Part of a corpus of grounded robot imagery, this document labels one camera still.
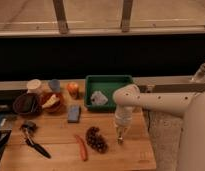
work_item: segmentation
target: brown bowl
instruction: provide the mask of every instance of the brown bowl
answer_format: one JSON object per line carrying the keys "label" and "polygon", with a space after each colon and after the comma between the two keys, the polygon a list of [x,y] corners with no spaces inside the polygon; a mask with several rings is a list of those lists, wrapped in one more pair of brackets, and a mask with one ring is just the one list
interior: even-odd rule
{"label": "brown bowl", "polygon": [[40,98],[35,93],[24,93],[15,99],[13,110],[20,115],[38,114],[41,112]]}
{"label": "brown bowl", "polygon": [[50,93],[45,93],[42,95],[41,98],[41,102],[40,104],[43,105],[46,103],[46,101],[53,95],[55,94],[56,97],[58,97],[60,100],[55,103],[54,105],[52,105],[51,107],[45,108],[44,110],[48,113],[54,113],[57,112],[61,109],[61,107],[64,105],[64,97],[62,95],[62,93],[54,93],[54,92],[50,92]]}

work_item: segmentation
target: mug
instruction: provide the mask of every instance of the mug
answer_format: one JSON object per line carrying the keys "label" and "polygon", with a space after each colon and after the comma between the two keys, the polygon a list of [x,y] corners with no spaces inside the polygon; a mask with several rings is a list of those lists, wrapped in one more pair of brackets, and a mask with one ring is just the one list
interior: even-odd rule
{"label": "mug", "polygon": [[28,89],[27,93],[36,93],[36,94],[42,93],[42,83],[38,79],[33,79],[28,81],[26,87]]}
{"label": "mug", "polygon": [[57,79],[52,79],[48,81],[50,89],[55,93],[60,93],[60,81]]}

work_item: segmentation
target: green plastic basket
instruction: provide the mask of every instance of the green plastic basket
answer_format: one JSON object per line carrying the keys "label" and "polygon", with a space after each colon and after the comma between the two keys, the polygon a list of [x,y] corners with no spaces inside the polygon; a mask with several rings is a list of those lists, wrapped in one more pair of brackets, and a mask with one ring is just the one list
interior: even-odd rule
{"label": "green plastic basket", "polygon": [[[114,91],[132,83],[130,75],[88,75],[85,82],[84,104],[90,111],[114,111],[116,108],[112,97]],[[108,98],[105,105],[92,105],[91,95],[95,91],[101,91]]]}

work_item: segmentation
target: wooden tabletop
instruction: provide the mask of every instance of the wooden tabletop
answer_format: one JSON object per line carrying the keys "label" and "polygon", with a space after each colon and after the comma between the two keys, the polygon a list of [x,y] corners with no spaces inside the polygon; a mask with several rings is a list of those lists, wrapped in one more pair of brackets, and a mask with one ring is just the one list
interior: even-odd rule
{"label": "wooden tabletop", "polygon": [[[111,113],[90,112],[84,107],[84,80],[77,80],[80,98],[73,100],[65,89],[68,81],[61,83],[66,107],[81,105],[80,123],[68,123],[66,109],[59,113],[42,112],[35,117],[18,116],[10,139],[0,162],[0,171],[116,171],[116,170],[155,170],[156,162],[142,110],[133,113],[131,128],[124,143],[118,145]],[[25,119],[38,126],[34,140],[41,144],[52,156],[48,159],[25,144],[23,133],[19,130]],[[78,134],[85,140],[88,128],[97,126],[109,146],[105,154],[100,154],[87,144],[88,160],[82,161],[79,145],[74,138]]]}

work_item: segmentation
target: carrot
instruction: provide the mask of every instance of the carrot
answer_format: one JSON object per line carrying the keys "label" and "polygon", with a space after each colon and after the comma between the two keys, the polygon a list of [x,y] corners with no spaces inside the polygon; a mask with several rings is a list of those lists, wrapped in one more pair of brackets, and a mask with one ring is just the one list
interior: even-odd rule
{"label": "carrot", "polygon": [[83,161],[88,160],[87,149],[86,149],[86,146],[85,146],[85,143],[84,143],[83,139],[79,135],[76,135],[76,134],[74,135],[74,137],[76,138],[76,140],[77,140],[77,142],[79,143],[79,146],[80,146],[81,159]]}

